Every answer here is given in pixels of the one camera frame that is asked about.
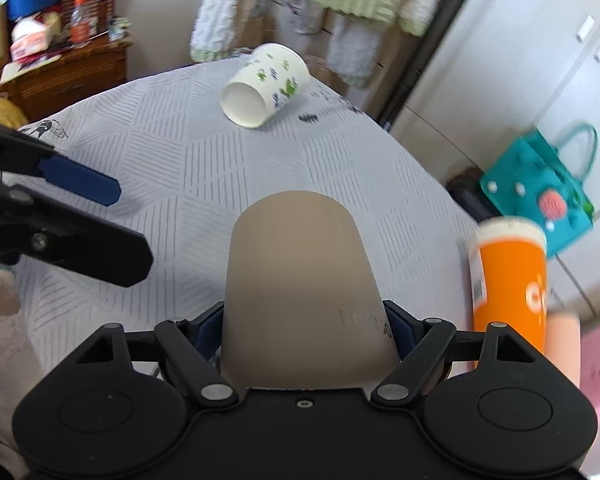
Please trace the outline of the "white floral paper cup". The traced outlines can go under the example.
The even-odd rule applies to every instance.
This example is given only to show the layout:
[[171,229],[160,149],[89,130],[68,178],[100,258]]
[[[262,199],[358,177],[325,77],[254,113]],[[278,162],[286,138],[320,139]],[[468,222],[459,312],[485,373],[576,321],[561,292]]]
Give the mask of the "white floral paper cup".
[[220,105],[234,124],[255,129],[264,125],[310,83],[303,58],[282,44],[262,44],[223,87]]

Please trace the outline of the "grey three-door wardrobe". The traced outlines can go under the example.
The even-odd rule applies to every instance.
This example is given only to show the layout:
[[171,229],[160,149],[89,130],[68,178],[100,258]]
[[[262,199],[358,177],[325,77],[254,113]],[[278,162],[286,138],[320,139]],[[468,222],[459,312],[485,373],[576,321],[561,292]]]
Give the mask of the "grey three-door wardrobe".
[[[430,174],[489,168],[531,128],[600,139],[600,0],[465,0],[391,125]],[[585,182],[593,229],[548,267],[556,304],[600,315],[600,144]]]

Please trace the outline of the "beige tumbler cup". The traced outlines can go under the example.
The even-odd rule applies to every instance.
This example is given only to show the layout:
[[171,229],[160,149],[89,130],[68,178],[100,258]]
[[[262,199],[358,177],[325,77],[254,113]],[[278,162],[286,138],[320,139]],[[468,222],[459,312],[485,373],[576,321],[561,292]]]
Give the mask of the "beige tumbler cup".
[[239,392],[361,388],[399,363],[360,232],[322,194],[277,193],[235,223],[221,374]]

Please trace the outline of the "white fleece robe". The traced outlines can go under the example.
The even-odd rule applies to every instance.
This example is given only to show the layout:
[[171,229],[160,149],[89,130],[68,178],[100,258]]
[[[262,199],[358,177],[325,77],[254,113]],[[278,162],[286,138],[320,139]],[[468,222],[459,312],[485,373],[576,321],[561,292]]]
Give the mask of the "white fleece robe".
[[276,32],[301,54],[323,59],[344,84],[365,88],[373,79],[385,31],[362,20],[332,14],[310,0],[276,0]]

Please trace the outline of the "teal felt handbag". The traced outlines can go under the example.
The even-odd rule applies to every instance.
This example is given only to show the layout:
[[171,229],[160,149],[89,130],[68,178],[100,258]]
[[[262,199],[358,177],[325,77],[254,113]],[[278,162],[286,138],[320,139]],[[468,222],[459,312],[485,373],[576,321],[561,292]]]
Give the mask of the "teal felt handbag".
[[[577,136],[590,141],[580,174],[573,174],[560,151]],[[586,122],[572,127],[551,144],[537,128],[509,145],[496,163],[480,177],[482,192],[503,216],[520,217],[540,226],[546,254],[552,258],[593,227],[594,206],[584,182],[594,165],[598,133]]]

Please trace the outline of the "wooden side cabinet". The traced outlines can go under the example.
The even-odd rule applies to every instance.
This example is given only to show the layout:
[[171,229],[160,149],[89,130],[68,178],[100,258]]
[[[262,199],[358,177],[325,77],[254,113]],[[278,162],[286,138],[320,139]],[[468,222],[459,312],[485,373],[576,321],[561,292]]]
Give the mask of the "wooden side cabinet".
[[[94,94],[126,83],[126,54],[131,40],[102,37],[87,47],[69,50],[60,59],[0,84],[0,94],[23,111],[30,122],[60,112]],[[5,60],[0,60],[0,79]]]

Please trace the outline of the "pink tumbler cup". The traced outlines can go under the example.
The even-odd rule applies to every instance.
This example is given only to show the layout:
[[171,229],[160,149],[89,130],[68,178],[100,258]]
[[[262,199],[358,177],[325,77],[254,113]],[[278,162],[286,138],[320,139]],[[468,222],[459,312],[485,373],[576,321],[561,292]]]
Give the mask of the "pink tumbler cup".
[[547,315],[545,355],[576,387],[581,379],[580,318],[569,311]]

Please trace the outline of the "orange paper cup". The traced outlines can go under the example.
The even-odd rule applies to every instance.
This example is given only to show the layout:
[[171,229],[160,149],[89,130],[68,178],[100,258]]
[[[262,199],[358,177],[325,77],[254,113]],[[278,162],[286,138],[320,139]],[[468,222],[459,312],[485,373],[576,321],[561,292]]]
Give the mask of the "orange paper cup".
[[478,225],[468,245],[474,330],[505,323],[545,350],[546,248],[544,231],[531,220],[498,217]]

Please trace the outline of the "white patterned tablecloth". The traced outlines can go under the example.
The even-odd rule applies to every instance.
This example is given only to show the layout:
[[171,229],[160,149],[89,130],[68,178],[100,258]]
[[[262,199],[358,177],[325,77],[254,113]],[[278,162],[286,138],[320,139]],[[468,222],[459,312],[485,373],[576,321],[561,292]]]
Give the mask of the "white patterned tablecloth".
[[38,179],[28,188],[143,233],[154,264],[121,288],[30,258],[16,269],[22,313],[43,370],[107,322],[149,330],[193,318],[224,294],[230,233],[263,197],[312,191],[352,214],[381,293],[416,318],[471,324],[466,244],[472,220],[368,116],[312,81],[262,128],[228,120],[220,93],[237,58],[137,79],[50,118],[44,140],[116,178],[103,207]]

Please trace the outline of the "black clothes rack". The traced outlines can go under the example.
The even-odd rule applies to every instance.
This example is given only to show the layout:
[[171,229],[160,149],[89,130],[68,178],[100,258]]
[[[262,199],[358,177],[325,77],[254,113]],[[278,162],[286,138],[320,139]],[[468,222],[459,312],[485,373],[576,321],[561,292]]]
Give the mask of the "black clothes rack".
[[387,101],[377,114],[376,122],[389,131],[396,122],[400,111],[418,84],[422,73],[426,70],[444,36],[453,24],[465,0],[440,0],[436,14],[425,35],[419,40],[415,52],[408,59],[401,77],[392,88]]

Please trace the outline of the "orange plastic bottle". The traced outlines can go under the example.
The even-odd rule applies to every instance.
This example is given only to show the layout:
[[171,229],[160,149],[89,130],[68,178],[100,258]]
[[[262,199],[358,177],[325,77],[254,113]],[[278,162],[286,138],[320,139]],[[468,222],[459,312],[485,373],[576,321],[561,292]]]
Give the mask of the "orange plastic bottle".
[[91,25],[86,15],[86,0],[74,0],[70,21],[70,40],[75,48],[83,48],[90,41]]

